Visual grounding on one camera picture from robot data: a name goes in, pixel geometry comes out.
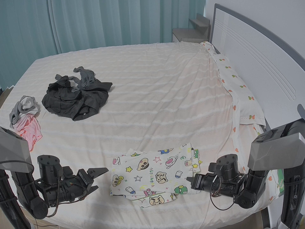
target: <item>striped bed sheet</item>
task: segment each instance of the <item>striped bed sheet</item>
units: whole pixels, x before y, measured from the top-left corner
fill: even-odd
[[[79,66],[93,70],[97,79],[113,86],[99,114],[74,122],[49,113],[41,100],[56,74],[79,77],[73,72]],[[200,44],[115,46],[38,59],[0,109],[2,127],[9,128],[9,113],[23,95],[34,96],[41,109],[37,120],[43,137],[31,152],[35,179],[39,178],[36,158],[42,154],[57,156],[62,166],[70,166],[76,173],[81,168],[111,168],[112,159],[130,148],[150,152],[190,142],[199,149],[200,169],[206,173],[210,162],[235,151],[232,97],[219,81],[215,62]],[[257,136],[253,127],[240,126],[241,155],[246,161]],[[247,164],[240,166],[242,171]],[[110,174],[95,179],[99,189],[84,201],[60,205],[56,216],[46,220],[71,229],[219,228],[265,208],[270,198],[277,196],[274,176],[267,181],[261,199],[248,210],[234,205],[219,211],[203,191],[140,208],[123,197],[109,196]],[[232,198],[214,198],[214,202],[226,208]]]

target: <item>white pillow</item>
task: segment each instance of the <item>white pillow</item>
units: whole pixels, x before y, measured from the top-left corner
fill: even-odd
[[[219,76],[224,88],[233,97],[233,110],[240,109],[240,124],[259,124],[266,126],[265,116],[258,101],[247,87],[247,84],[238,76],[224,54],[217,54],[213,45],[204,42],[203,46],[208,50],[219,69]]]

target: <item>robotic arm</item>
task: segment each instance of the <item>robotic arm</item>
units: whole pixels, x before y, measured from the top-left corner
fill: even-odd
[[[16,229],[31,229],[34,226],[25,218],[17,203],[5,170],[11,171],[19,202],[36,219],[54,216],[60,204],[84,200],[98,188],[92,186],[94,179],[108,171],[107,168],[90,168],[87,172],[80,169],[74,175],[69,166],[60,165],[59,158],[40,155],[37,157],[40,179],[34,180],[34,166],[27,141],[2,127],[0,140],[0,208]],[[55,207],[55,211],[47,216],[50,207]]]
[[[269,171],[284,169],[284,203],[277,228],[296,229],[305,189],[304,136],[304,119],[274,128],[252,142],[247,174],[238,172],[237,155],[229,154],[210,163],[211,173],[187,180],[192,189],[207,191],[210,197],[229,196],[233,204],[251,208],[265,191]]]

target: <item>teal curtain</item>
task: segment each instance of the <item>teal curtain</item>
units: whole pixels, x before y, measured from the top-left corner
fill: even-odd
[[[0,0],[0,85],[38,58],[114,45],[171,42],[205,0]]]

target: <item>headboard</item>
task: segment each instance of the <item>headboard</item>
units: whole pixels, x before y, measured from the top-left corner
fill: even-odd
[[[270,128],[305,118],[305,59],[255,21],[215,4],[210,43],[227,56]]]

